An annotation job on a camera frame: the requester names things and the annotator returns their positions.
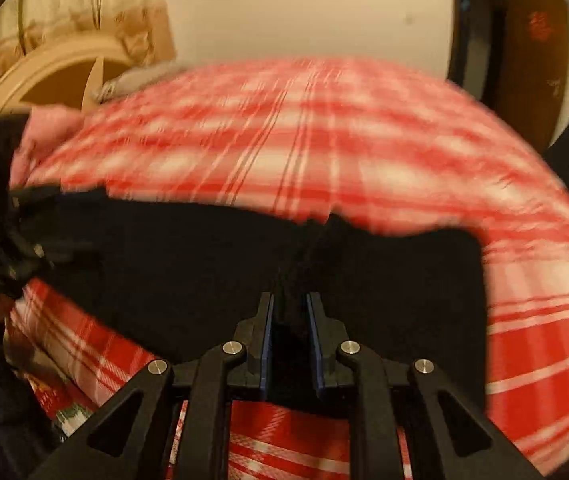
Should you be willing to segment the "striped grey pillow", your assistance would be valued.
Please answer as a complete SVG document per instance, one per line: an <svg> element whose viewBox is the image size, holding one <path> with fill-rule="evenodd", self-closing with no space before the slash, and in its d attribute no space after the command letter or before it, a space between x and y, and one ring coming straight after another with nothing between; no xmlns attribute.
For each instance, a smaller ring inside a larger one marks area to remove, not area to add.
<svg viewBox="0 0 569 480"><path fill-rule="evenodd" d="M120 76L106 81L97 90L92 91L91 96L94 102L100 104L121 99L162 80L177 77L188 70L189 66L177 61L131 68Z"/></svg>

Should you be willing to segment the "black pants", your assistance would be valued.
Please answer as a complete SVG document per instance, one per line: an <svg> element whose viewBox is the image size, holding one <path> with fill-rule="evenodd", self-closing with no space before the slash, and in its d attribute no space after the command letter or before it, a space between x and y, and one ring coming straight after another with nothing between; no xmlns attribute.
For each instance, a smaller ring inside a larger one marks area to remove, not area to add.
<svg viewBox="0 0 569 480"><path fill-rule="evenodd" d="M277 297L267 398L321 413L306 297L379 356L428 359L485 400L487 299L470 232L373 234L337 214L295 222L204 204L115 200L101 188L14 194L14 226L54 263L40 278L173 363L199 358Z"/></svg>

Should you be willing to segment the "red door decoration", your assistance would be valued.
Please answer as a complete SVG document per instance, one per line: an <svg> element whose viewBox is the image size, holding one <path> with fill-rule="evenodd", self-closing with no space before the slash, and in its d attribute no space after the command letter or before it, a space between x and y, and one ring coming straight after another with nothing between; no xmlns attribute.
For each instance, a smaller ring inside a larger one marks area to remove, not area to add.
<svg viewBox="0 0 569 480"><path fill-rule="evenodd" d="M546 42L553 33L549 15L545 11L533 11L528 15L528 33L532 40Z"/></svg>

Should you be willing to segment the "pink pillow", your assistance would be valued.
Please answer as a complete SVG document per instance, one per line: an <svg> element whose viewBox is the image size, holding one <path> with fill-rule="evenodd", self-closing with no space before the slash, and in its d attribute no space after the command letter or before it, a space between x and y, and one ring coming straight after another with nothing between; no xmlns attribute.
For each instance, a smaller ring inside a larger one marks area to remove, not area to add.
<svg viewBox="0 0 569 480"><path fill-rule="evenodd" d="M84 122L85 115L71 107L31 106L21 142L13 155L9 185L23 186L44 159L79 133Z"/></svg>

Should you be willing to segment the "brown wooden door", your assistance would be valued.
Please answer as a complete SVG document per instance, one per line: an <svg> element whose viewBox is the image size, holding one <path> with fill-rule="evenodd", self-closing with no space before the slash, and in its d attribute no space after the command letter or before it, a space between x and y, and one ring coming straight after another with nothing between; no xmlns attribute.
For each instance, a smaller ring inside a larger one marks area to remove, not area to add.
<svg viewBox="0 0 569 480"><path fill-rule="evenodd" d="M545 11L553 33L531 39L528 15ZM502 58L493 111L538 153L546 151L559 120L569 71L566 0L505 0Z"/></svg>

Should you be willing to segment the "red plaid bed cover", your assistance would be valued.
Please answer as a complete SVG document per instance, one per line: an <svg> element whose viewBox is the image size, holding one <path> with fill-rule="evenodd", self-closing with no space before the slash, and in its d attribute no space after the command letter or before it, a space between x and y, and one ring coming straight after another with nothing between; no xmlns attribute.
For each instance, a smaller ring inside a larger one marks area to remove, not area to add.
<svg viewBox="0 0 569 480"><path fill-rule="evenodd" d="M569 191L452 84L351 58L188 70L89 113L26 183L295 220L339 211L395 234L471 228L489 416L543 474L569 466Z"/></svg>

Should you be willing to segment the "cream round headboard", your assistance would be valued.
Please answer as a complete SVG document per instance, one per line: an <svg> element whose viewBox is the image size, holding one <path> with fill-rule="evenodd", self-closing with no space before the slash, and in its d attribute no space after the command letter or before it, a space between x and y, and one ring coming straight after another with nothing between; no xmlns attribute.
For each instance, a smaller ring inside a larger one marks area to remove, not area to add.
<svg viewBox="0 0 569 480"><path fill-rule="evenodd" d="M132 68L121 41L105 32L80 32L25 55L0 78L0 113L60 104L88 113L106 82Z"/></svg>

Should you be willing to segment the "beige patterned curtain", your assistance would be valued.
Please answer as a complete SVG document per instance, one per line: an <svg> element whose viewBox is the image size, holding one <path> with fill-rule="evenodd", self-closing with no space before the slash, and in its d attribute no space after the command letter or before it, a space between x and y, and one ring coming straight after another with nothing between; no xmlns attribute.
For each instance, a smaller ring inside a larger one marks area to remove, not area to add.
<svg viewBox="0 0 569 480"><path fill-rule="evenodd" d="M6 0L0 6L0 78L47 42L93 30L114 36L138 66L176 55L166 0Z"/></svg>

